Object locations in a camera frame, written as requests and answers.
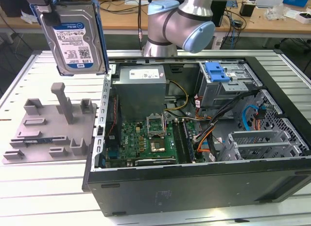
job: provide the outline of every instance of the aluminum extrusion table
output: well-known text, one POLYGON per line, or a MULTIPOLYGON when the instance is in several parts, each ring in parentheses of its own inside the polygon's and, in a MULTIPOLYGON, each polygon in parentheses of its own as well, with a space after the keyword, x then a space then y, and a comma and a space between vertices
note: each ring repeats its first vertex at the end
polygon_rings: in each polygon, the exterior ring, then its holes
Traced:
MULTIPOLYGON (((311 82, 283 54, 274 51, 204 51, 199 56, 254 56, 311 122, 311 82)), ((108 56, 136 57, 140 51, 109 51, 108 56)), ((27 98, 56 104, 53 82, 64 82, 72 103, 91 98, 99 104, 103 76, 59 76, 51 52, 32 55, 0 99, 0 153, 9 147, 27 98)), ((81 190, 85 160, 32 164, 0 164, 0 225, 310 225, 311 184, 282 203, 154 213, 105 218, 91 193, 81 190)))

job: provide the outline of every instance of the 3d printed holder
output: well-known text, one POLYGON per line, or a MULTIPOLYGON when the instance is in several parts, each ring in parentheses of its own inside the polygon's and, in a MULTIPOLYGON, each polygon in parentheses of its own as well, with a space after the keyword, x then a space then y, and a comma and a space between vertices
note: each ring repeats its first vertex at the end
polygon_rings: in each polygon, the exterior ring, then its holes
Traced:
POLYGON ((91 144, 97 105, 91 99, 71 104, 64 83, 53 83, 59 105, 28 99, 26 114, 4 153, 4 164, 85 159, 91 144))

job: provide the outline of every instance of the floor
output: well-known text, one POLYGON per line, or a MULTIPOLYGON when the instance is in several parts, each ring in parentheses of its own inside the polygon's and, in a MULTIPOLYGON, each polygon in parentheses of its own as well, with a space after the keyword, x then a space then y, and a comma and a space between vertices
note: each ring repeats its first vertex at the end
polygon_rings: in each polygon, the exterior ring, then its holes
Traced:
MULTIPOLYGON (((49 46, 43 34, 23 34, 22 38, 31 46, 33 50, 49 50, 49 46)), ((106 35, 107 49, 109 50, 138 50, 139 43, 135 35, 106 35)), ((0 45, 0 97, 7 90, 15 76, 21 70, 32 51, 21 41, 19 37, 14 38, 14 43, 0 45)), ((267 45, 267 49, 274 49, 274 45, 281 39, 272 38, 267 45)), ((242 37, 237 43, 236 50, 259 50, 263 49, 264 38, 242 37)), ((229 49, 230 45, 224 44, 222 49, 229 49)), ((311 52, 304 54, 301 43, 287 40, 281 44, 280 49, 303 70, 311 59, 311 52)), ((311 77, 311 65, 306 69, 306 75, 311 77)))

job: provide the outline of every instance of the blue box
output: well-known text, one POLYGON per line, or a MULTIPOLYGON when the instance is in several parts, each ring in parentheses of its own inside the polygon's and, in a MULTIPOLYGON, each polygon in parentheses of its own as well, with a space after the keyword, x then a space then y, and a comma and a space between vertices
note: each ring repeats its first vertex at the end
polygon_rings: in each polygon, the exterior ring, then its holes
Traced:
POLYGON ((300 6, 300 7, 305 7, 307 4, 308 0, 284 0, 284 4, 288 5, 293 5, 293 6, 300 6))

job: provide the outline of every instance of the hard drive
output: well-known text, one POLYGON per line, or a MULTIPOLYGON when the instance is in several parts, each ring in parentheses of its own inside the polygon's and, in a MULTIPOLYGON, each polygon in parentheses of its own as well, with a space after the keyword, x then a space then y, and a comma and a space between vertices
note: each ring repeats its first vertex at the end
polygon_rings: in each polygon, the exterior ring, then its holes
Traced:
POLYGON ((51 13, 42 12, 40 6, 34 6, 34 10, 61 75, 107 72, 109 65, 98 3, 56 2, 52 14, 56 19, 51 13))

